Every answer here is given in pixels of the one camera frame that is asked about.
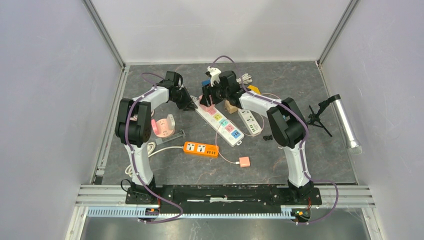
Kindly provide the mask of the blue cube socket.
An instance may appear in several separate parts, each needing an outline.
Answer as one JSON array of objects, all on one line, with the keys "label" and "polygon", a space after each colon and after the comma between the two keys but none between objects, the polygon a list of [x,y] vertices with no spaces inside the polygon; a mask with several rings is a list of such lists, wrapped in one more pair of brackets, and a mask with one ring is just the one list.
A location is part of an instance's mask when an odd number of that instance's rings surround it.
[{"label": "blue cube socket", "polygon": [[211,83],[211,80],[210,79],[207,79],[207,80],[202,81],[201,82],[201,85],[204,87],[206,85],[209,85],[210,83]]}]

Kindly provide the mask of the tan wooden cube socket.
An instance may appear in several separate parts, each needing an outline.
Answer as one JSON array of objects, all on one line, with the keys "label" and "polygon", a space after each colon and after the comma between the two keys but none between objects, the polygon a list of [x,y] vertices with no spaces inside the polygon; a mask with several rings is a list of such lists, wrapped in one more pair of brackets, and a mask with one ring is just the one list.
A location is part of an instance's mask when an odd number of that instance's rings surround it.
[{"label": "tan wooden cube socket", "polygon": [[236,106],[233,106],[230,104],[228,100],[224,102],[224,109],[229,113],[233,114],[238,111],[238,108]]}]

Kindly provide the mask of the long white power strip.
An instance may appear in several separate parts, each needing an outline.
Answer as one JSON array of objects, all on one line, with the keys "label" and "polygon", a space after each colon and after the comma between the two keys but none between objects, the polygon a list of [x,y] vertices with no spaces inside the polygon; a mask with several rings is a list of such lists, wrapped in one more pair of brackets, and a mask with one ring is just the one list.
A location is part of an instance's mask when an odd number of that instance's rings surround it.
[{"label": "long white power strip", "polygon": [[218,135],[220,135],[231,147],[239,146],[245,135],[242,131],[224,116],[214,106],[204,107],[200,104],[200,99],[192,96],[194,104],[197,106],[195,111],[205,120]]}]

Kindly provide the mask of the orange power strip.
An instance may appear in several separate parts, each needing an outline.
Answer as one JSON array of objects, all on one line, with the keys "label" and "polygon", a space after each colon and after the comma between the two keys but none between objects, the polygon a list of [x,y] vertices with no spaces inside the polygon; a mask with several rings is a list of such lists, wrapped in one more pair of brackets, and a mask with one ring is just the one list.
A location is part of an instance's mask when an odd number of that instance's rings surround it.
[{"label": "orange power strip", "polygon": [[201,157],[217,158],[219,155],[219,147],[212,144],[186,141],[182,149],[186,154]]}]

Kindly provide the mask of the small white power strip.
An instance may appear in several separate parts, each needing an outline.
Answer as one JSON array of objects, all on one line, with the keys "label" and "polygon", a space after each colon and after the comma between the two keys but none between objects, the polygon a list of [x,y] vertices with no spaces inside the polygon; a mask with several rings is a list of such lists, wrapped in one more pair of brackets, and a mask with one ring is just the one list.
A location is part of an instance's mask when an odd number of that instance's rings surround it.
[{"label": "small white power strip", "polygon": [[237,113],[243,121],[244,125],[246,126],[247,130],[249,131],[250,136],[254,137],[262,132],[262,127],[259,125],[250,110],[238,109]]}]

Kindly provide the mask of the pink charger plug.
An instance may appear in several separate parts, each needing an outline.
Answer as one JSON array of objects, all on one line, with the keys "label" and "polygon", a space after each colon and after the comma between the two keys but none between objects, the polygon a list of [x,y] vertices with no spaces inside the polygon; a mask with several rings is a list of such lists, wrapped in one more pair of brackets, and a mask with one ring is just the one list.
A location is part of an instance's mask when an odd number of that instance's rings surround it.
[{"label": "pink charger plug", "polygon": [[248,156],[240,157],[238,162],[241,168],[247,168],[251,166],[251,161]]}]

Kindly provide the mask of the pink cube socket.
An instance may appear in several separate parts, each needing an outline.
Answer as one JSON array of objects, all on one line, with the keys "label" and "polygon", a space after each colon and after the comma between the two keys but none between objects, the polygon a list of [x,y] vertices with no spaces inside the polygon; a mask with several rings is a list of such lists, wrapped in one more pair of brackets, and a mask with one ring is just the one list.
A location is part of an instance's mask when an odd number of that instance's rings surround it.
[{"label": "pink cube socket", "polygon": [[203,98],[203,96],[202,96],[202,95],[200,95],[200,96],[199,96],[199,98],[198,98],[198,106],[199,106],[199,107],[200,107],[203,111],[208,112],[208,111],[210,111],[210,110],[212,110],[212,109],[214,109],[214,108],[215,108],[215,104],[211,104],[210,106],[206,106],[206,105],[201,104],[201,100],[202,100],[202,98]]}]

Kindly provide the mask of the yellow cube socket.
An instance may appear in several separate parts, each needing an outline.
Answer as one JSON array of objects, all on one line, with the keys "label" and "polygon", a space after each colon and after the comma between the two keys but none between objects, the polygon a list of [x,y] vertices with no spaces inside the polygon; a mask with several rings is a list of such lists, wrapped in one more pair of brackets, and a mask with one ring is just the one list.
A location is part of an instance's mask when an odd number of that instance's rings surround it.
[{"label": "yellow cube socket", "polygon": [[258,95],[260,95],[260,94],[261,94],[261,92],[260,92],[259,88],[258,88],[258,87],[256,87],[256,86],[254,86],[254,85],[249,85],[247,88],[248,88],[249,90],[251,90],[252,92],[254,92],[255,94],[258,94]]}]

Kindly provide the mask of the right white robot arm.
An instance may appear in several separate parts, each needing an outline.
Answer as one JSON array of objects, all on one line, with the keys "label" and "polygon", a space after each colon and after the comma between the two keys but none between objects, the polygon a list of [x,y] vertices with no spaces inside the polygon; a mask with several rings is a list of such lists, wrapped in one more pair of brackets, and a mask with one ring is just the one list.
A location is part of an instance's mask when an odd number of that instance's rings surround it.
[{"label": "right white robot arm", "polygon": [[273,139],[283,147],[288,165],[289,199],[302,204],[309,198],[314,183],[308,177],[305,141],[308,127],[296,102],[288,97],[284,100],[272,99],[242,87],[234,71],[220,71],[208,67],[206,75],[210,82],[202,87],[199,103],[210,107],[223,101],[241,110],[249,110],[269,122]]}]

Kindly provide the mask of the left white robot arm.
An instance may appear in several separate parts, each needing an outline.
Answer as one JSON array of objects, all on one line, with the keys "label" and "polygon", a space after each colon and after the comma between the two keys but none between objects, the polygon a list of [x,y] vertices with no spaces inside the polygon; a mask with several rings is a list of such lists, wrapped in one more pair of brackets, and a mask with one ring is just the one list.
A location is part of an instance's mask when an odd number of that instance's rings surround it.
[{"label": "left white robot arm", "polygon": [[150,167],[147,142],[153,127],[151,113],[162,104],[173,102],[182,111],[197,109],[182,75],[167,71],[161,81],[154,83],[145,93],[134,98],[123,98],[119,102],[115,135],[124,144],[130,159],[132,177],[129,192],[137,193],[145,204],[157,198],[154,174]]}]

